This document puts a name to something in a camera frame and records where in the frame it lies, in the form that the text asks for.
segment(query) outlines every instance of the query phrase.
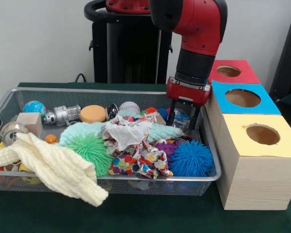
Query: small globe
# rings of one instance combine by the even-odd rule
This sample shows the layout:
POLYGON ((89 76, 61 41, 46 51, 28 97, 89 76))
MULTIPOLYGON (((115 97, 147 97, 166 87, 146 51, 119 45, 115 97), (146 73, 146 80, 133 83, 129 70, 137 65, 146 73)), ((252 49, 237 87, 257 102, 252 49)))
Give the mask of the small globe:
POLYGON ((43 103, 39 101, 30 101, 25 104, 23 108, 24 113, 40 113, 41 120, 43 120, 44 115, 47 113, 47 109, 43 103))

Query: wooden box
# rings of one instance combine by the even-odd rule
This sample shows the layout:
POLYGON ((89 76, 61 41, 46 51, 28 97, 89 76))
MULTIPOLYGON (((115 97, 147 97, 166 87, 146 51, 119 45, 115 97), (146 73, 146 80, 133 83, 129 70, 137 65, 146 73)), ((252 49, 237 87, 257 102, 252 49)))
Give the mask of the wooden box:
POLYGON ((280 115, 223 114, 216 146, 225 210, 285 210, 291 199, 291 128, 280 115))
POLYGON ((205 107, 215 141, 223 113, 280 115, 280 111, 261 84, 213 81, 210 98, 205 107))
POLYGON ((246 60, 215 60, 208 78, 209 83, 255 83, 260 81, 246 60))

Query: metal wire basket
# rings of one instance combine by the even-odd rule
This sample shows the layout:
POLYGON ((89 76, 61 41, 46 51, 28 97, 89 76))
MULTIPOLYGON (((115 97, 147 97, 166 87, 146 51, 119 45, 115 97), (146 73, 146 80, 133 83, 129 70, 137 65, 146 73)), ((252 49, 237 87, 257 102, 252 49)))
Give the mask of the metal wire basket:
MULTIPOLYGON (((81 107, 91 104, 107 106, 110 103, 120 105, 125 101, 134 101, 141 109, 151 106, 168 108, 171 104, 165 92, 16 88, 7 92, 0 101, 0 130, 15 115, 21 112, 27 102, 32 100, 44 103, 48 109, 61 105, 73 106, 76 104, 81 107)), ((189 106, 181 107, 184 107, 188 112, 192 111, 189 106)), ((196 129, 193 131, 193 137, 195 140, 202 141, 208 145, 213 155, 214 165, 209 177, 159 177, 156 180, 149 180, 148 178, 139 178, 134 175, 107 175, 99 178, 98 184, 110 193, 117 194, 202 196, 211 182, 220 178, 221 167, 208 118, 203 108, 198 121, 196 129)), ((50 133, 60 138, 60 134, 65 128, 65 126, 44 125, 41 138, 50 133)), ((34 173, 9 171, 0 171, 0 190, 51 191, 43 183, 39 182, 34 173)))

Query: green tablecloth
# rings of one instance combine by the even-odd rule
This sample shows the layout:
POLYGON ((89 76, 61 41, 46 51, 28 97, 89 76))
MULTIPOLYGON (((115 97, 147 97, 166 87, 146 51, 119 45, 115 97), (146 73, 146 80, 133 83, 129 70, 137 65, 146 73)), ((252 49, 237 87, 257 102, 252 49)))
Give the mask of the green tablecloth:
MULTIPOLYGON (((164 85, 20 83, 20 86, 163 91, 164 85)), ((291 233, 286 211, 224 211, 215 183, 202 197, 116 195, 95 208, 58 193, 0 192, 0 232, 291 233)))

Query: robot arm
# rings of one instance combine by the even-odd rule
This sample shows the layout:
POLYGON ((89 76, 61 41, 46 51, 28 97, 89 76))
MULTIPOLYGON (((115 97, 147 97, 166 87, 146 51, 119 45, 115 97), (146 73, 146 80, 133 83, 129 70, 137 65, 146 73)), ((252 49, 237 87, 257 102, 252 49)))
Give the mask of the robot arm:
POLYGON ((189 129, 194 129, 199 109, 210 94, 208 77, 226 28, 225 0, 149 0, 154 25, 182 35, 174 78, 167 83, 173 100, 167 124, 174 122, 177 101, 195 106, 189 129))
POLYGON ((154 25, 182 35, 176 80, 205 85, 226 28, 225 0, 149 0, 154 25))

